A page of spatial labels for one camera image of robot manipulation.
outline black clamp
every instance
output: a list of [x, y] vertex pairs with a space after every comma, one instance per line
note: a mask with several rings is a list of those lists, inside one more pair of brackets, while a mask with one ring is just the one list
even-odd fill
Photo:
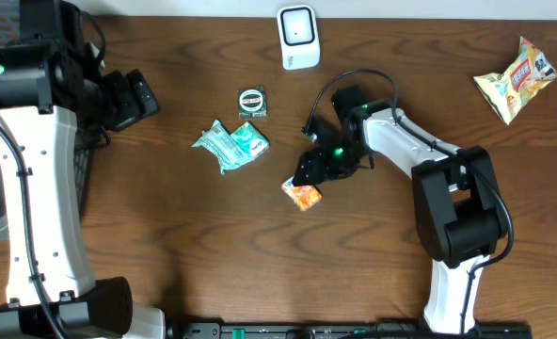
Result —
[[44, 283], [46, 281], [44, 279], [44, 273], [31, 275], [27, 277], [27, 279], [30, 281], [30, 283], [33, 283], [34, 281], [41, 281]]
[[32, 168], [27, 168], [27, 170], [18, 170], [16, 173], [17, 177], [28, 177], [34, 175]]

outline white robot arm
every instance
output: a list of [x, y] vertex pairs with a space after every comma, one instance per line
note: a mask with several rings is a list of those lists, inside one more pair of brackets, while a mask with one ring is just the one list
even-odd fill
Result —
[[[402, 127], [402, 124], [407, 125], [409, 129], [414, 130], [425, 139], [435, 141], [451, 153], [456, 153], [460, 149], [458, 146], [445, 143], [422, 130], [421, 127], [406, 117], [402, 109], [396, 109], [396, 116], [397, 119], [400, 119], [400, 123], [394, 122], [390, 108], [373, 113], [370, 118], [364, 121], [364, 136], [369, 148], [385, 155], [408, 177], [412, 176], [412, 168], [415, 166], [425, 161], [444, 160], [448, 158], [448, 155], [432, 149], [417, 137], [409, 134]], [[449, 186], [451, 192], [457, 189], [456, 184]], [[460, 263], [457, 268], [449, 268], [443, 261], [433, 260], [431, 295], [423, 313], [423, 318], [431, 331], [440, 333], [460, 332], [461, 312], [469, 271], [474, 265], [482, 263], [488, 258], [488, 255], [478, 255]], [[469, 296], [469, 307], [465, 316], [465, 332], [475, 326], [473, 305], [482, 270], [480, 268], [475, 273], [476, 279], [473, 281]]]
[[[59, 318], [68, 334], [88, 333], [84, 322], [120, 324], [129, 327], [123, 336], [129, 339], [165, 339], [166, 319], [161, 310], [133, 301], [123, 307], [106, 305], [114, 314], [100, 314], [105, 310], [85, 310], [101, 301], [90, 301], [90, 295], [105, 294], [101, 282], [97, 289], [94, 271], [87, 258], [78, 217], [73, 153], [76, 116], [69, 109], [54, 106], [51, 114], [40, 114], [35, 106], [0, 110], [0, 126], [22, 150], [30, 175], [33, 242], [42, 284], [49, 302], [59, 306]], [[28, 280], [27, 248], [24, 237], [24, 211], [22, 193], [17, 178], [17, 164], [10, 149], [0, 137], [0, 166], [5, 188], [10, 243], [10, 272], [8, 275], [8, 305], [0, 308], [0, 337], [5, 333], [30, 334], [29, 329], [13, 321], [40, 305], [36, 290]], [[120, 279], [115, 288], [125, 294], [112, 296], [120, 301], [130, 298], [130, 288]], [[113, 333], [111, 329], [99, 333]]]
[[[342, 125], [339, 135], [313, 114], [328, 86], [354, 73], [387, 78], [395, 95], [369, 103], [358, 86], [339, 89], [331, 98]], [[319, 147], [300, 157], [293, 183], [318, 185], [347, 178], [360, 168], [359, 159], [372, 152], [393, 162], [412, 179], [417, 232], [434, 260], [424, 321], [434, 332], [466, 333], [475, 325], [472, 309], [482, 267], [506, 255], [489, 257], [507, 233], [510, 251], [510, 215], [487, 152], [480, 147], [463, 150], [425, 132], [395, 107], [397, 93], [393, 80], [377, 70], [353, 70], [333, 78], [321, 90], [303, 128]], [[453, 202], [451, 193], [456, 190], [470, 190], [470, 197]]]

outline green candy wrapper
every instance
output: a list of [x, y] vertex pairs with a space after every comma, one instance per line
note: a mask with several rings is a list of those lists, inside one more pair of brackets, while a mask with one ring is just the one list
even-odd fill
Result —
[[268, 140], [249, 121], [232, 132], [231, 137], [252, 159], [260, 156], [270, 147]]

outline orange candy wrapper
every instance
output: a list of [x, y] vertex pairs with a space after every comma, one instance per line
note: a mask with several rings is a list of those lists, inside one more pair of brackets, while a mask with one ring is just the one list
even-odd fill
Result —
[[294, 177], [287, 179], [280, 188], [295, 202], [300, 211], [307, 211], [323, 197], [314, 186], [294, 186]]

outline cable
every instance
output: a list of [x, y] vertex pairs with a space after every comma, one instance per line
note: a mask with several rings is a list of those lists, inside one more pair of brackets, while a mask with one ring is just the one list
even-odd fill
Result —
[[357, 73], [373, 73], [373, 74], [381, 75], [384, 78], [388, 79], [391, 82], [391, 84], [393, 85], [394, 99], [395, 100], [398, 99], [398, 85], [386, 73], [383, 73], [379, 70], [373, 70], [373, 69], [357, 69], [357, 70], [352, 70], [352, 71], [347, 71], [345, 73], [341, 73], [341, 74], [335, 76], [334, 78], [332, 78], [331, 81], [326, 83], [326, 85], [323, 87], [323, 89], [320, 90], [320, 93], [318, 93], [318, 96], [316, 97], [316, 101], [314, 102], [314, 105], [312, 106], [312, 110], [310, 112], [310, 118], [308, 119], [308, 123], [306, 123], [306, 127], [304, 127], [304, 130], [303, 130], [305, 135], [308, 135], [309, 132], [310, 132], [310, 126], [312, 124], [312, 118], [314, 117], [314, 112], [316, 112], [316, 107], [318, 107], [318, 103], [320, 102], [320, 99], [323, 97], [323, 94], [325, 94], [326, 89], [328, 89], [328, 87], [331, 86], [337, 80], [340, 80], [340, 79], [344, 78], [345, 76], [352, 75], [352, 74], [357, 74]]
[[[96, 149], [101, 149], [103, 147], [107, 147], [111, 144], [111, 136], [109, 136], [109, 132], [104, 127], [102, 127], [101, 125], [99, 126], [99, 135], [97, 137], [99, 137], [99, 138], [90, 142], [87, 146], [76, 147], [75, 150], [76, 151], [92, 151], [92, 150], [96, 150]], [[101, 143], [101, 138], [100, 137], [104, 138], [104, 140], [105, 140], [104, 144]]]
[[393, 79], [389, 75], [387, 75], [386, 73], [381, 72], [379, 70], [357, 69], [357, 70], [352, 70], [352, 71], [342, 73], [342, 74], [337, 75], [334, 78], [332, 78], [323, 87], [323, 89], [321, 89], [320, 93], [316, 97], [316, 101], [314, 102], [314, 105], [312, 106], [312, 110], [310, 112], [310, 118], [308, 119], [308, 123], [306, 124], [306, 127], [303, 130], [304, 134], [308, 135], [309, 132], [310, 132], [310, 125], [311, 125], [312, 119], [314, 117], [314, 112], [316, 111], [318, 103], [320, 102], [320, 99], [323, 96], [323, 94], [325, 93], [326, 89], [328, 89], [328, 87], [330, 85], [332, 85], [334, 82], [336, 82], [337, 80], [340, 80], [340, 79], [344, 78], [345, 76], [356, 74], [356, 73], [373, 73], [373, 74], [380, 75], [380, 76], [384, 77], [385, 79], [387, 79], [388, 81], [390, 81], [391, 84], [393, 85], [393, 100], [391, 101], [391, 115], [392, 115], [393, 120], [395, 121], [395, 123], [399, 124], [400, 127], [402, 127], [405, 131], [407, 131], [411, 136], [416, 137], [417, 139], [419, 139], [420, 141], [422, 141], [423, 143], [425, 143], [427, 146], [431, 147], [432, 149], [448, 155], [448, 157], [450, 157], [454, 161], [458, 162], [459, 165], [464, 166], [469, 173], [475, 175], [485, 185], [485, 187], [487, 187], [487, 190], [489, 190], [490, 194], [492, 194], [492, 196], [494, 196], [494, 198], [496, 199], [496, 201], [498, 203], [498, 206], [500, 207], [501, 211], [504, 213], [504, 216], [506, 218], [506, 228], [508, 230], [508, 238], [507, 238], [507, 242], [506, 242], [506, 247], [504, 248], [504, 250], [502, 251], [501, 254], [497, 255], [494, 258], [490, 258], [490, 259], [488, 259], [488, 260], [486, 260], [486, 261], [484, 261], [480, 264], [474, 265], [469, 271], [469, 280], [468, 280], [468, 283], [467, 283], [467, 290], [465, 292], [465, 299], [464, 299], [464, 302], [463, 302], [463, 311], [462, 311], [462, 314], [460, 315], [461, 316], [460, 332], [462, 334], [462, 333], [465, 332], [465, 316], [467, 314], [467, 309], [469, 308], [470, 290], [471, 290], [471, 287], [473, 285], [473, 280], [475, 279], [475, 272], [482, 267], [487, 267], [487, 266], [490, 266], [492, 264], [498, 263], [499, 261], [504, 259], [511, 252], [511, 250], [513, 249], [513, 243], [515, 242], [515, 227], [513, 225], [513, 219], [511, 217], [511, 213], [509, 212], [508, 208], [506, 207], [506, 204], [504, 203], [504, 200], [502, 199], [502, 196], [498, 192], [498, 189], [496, 189], [496, 187], [494, 187], [490, 183], [490, 181], [487, 180], [487, 178], [479, 170], [477, 170], [471, 163], [469, 163], [467, 160], [463, 159], [461, 156], [459, 156], [455, 153], [451, 153], [450, 151], [440, 147], [438, 145], [439, 140], [437, 138], [434, 139], [434, 140], [427, 140], [426, 138], [420, 136], [415, 131], [410, 129], [408, 126], [406, 126], [405, 123], [402, 123], [402, 117], [403, 116], [398, 117], [397, 114], [396, 114], [396, 108], [397, 108], [397, 104], [398, 104], [398, 94], [399, 94], [398, 85], [393, 81]]
[[99, 34], [99, 37], [101, 37], [101, 49], [99, 50], [99, 54], [97, 55], [97, 57], [95, 57], [95, 59], [94, 59], [94, 64], [95, 64], [96, 68], [99, 68], [99, 66], [101, 66], [101, 63], [103, 62], [103, 58], [105, 57], [105, 50], [106, 50], [106, 45], [107, 45], [107, 43], [105, 41], [105, 35], [103, 34], [103, 31], [101, 30], [101, 28], [97, 24], [97, 21], [94, 19], [94, 17], [92, 15], [90, 15], [90, 13], [88, 13], [86, 11], [82, 11], [82, 15], [90, 21], [90, 23], [92, 24], [94, 29]]
[[17, 163], [18, 169], [18, 177], [20, 181], [20, 188], [22, 193], [22, 207], [24, 212], [24, 233], [25, 233], [25, 246], [27, 248], [27, 263], [30, 268], [30, 274], [32, 275], [29, 279], [34, 284], [36, 289], [36, 294], [40, 300], [40, 304], [42, 306], [42, 310], [44, 311], [44, 315], [46, 316], [46, 320], [48, 321], [49, 325], [53, 329], [55, 335], [60, 339], [65, 339], [66, 336], [61, 328], [61, 324], [58, 323], [53, 315], [53, 311], [51, 310], [51, 305], [46, 298], [46, 293], [44, 291], [44, 285], [42, 284], [41, 275], [38, 269], [38, 263], [36, 261], [36, 252], [34, 251], [34, 234], [32, 232], [32, 219], [30, 215], [30, 202], [29, 202], [29, 193], [27, 187], [27, 175], [28, 169], [25, 166], [24, 158], [22, 157], [21, 151], [19, 148], [13, 143], [11, 138], [8, 136], [7, 132], [0, 126], [0, 138], [5, 141], [8, 148], [10, 149], [13, 158], [15, 158], [15, 162]]

